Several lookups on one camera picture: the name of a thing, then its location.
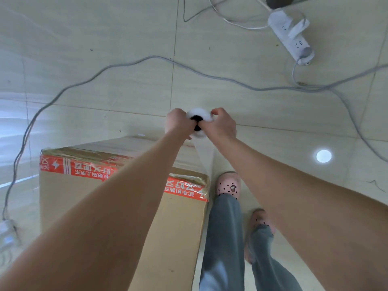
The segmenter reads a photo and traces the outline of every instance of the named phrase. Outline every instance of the human arm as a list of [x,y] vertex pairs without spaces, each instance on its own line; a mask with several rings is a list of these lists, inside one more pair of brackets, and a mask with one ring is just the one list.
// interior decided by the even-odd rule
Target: human arm
[[195,125],[174,109],[164,137],[38,237],[0,278],[0,290],[127,291],[169,172]]
[[236,138],[223,109],[199,123],[327,290],[388,288],[388,207],[271,159]]

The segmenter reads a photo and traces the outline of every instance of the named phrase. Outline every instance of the hand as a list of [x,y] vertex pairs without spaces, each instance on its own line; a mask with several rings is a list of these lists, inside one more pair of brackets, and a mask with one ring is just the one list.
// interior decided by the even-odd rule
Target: hand
[[186,112],[180,108],[175,108],[167,115],[164,131],[179,131],[182,132],[185,138],[191,139],[190,135],[194,132],[197,125],[195,120],[186,118]]
[[200,121],[199,127],[204,130],[206,136],[214,143],[235,139],[237,135],[236,122],[230,117],[224,108],[216,108],[211,114],[218,115],[212,122]]

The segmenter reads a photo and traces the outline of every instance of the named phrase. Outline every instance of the gray pants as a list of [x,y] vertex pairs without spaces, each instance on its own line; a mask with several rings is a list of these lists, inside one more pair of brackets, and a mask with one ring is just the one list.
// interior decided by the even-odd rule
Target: gray pants
[[[252,271],[258,291],[302,291],[295,277],[271,257],[274,239],[267,225],[250,234],[248,245],[255,262]],[[244,290],[244,241],[240,203],[220,195],[210,211],[200,291]]]

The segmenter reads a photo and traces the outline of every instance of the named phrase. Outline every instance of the person's left hand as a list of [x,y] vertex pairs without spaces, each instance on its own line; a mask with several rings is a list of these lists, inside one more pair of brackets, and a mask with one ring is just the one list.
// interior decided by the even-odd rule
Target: person's left hand
[[195,120],[186,118],[186,112],[180,108],[175,108],[167,115],[164,131],[167,133],[172,130],[179,130],[187,139],[191,139],[190,135],[194,132],[196,125]]

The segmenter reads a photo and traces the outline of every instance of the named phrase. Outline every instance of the cardboard box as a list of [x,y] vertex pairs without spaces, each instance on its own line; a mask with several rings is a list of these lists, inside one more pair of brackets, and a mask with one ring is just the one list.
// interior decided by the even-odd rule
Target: cardboard box
[[[119,138],[42,150],[41,228],[54,221],[153,141]],[[194,147],[182,146],[144,244],[130,291],[191,290],[210,178]]]

